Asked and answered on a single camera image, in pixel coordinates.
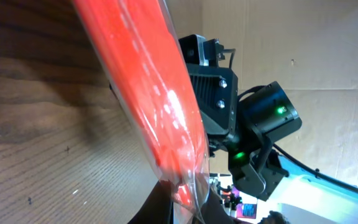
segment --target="wooden surface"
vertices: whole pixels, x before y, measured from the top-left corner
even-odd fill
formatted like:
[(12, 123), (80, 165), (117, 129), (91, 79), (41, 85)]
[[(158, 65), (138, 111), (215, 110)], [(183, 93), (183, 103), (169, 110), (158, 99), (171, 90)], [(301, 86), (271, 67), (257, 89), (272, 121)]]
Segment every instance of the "wooden surface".
[(0, 223), (126, 223), (157, 179), (69, 1), (0, 1)]

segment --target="transparent plastic wrapper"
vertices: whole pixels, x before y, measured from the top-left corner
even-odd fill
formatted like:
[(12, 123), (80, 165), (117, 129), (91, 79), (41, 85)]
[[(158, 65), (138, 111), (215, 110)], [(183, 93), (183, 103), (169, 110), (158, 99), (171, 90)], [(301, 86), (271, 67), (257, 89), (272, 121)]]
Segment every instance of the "transparent plastic wrapper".
[(200, 208), (209, 194), (208, 142), (165, 2), (74, 4), (150, 165), (181, 205), (175, 216), (202, 221)]

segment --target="cardboard wall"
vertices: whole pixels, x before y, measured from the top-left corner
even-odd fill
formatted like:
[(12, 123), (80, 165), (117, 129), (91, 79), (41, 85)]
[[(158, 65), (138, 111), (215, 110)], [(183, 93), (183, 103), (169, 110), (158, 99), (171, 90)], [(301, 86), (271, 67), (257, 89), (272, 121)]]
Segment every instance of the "cardboard wall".
[[(239, 89), (278, 81), (298, 110), (301, 130), (278, 144), (358, 185), (358, 1), (204, 0), (202, 12), (203, 35), (237, 49)], [(225, 153), (211, 171), (227, 173)]]

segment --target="red plastic package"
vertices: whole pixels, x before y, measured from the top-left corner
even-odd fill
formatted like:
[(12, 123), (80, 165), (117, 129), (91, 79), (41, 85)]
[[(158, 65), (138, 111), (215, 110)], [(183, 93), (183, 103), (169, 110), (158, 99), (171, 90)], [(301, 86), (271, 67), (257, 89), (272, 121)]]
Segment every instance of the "red plastic package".
[(202, 221), (208, 142), (164, 1), (74, 3), (156, 176), (176, 203)]

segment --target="red object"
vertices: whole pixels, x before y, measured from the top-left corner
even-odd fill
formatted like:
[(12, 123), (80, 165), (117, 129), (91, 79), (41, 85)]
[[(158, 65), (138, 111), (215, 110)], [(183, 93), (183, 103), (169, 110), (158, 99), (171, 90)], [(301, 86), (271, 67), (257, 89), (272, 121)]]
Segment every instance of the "red object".
[(195, 187), (189, 183), (209, 172), (208, 144), (187, 69), (159, 1), (74, 3), (155, 159), (157, 176), (162, 173), (158, 178), (177, 187), (174, 198), (182, 204), (194, 203)]

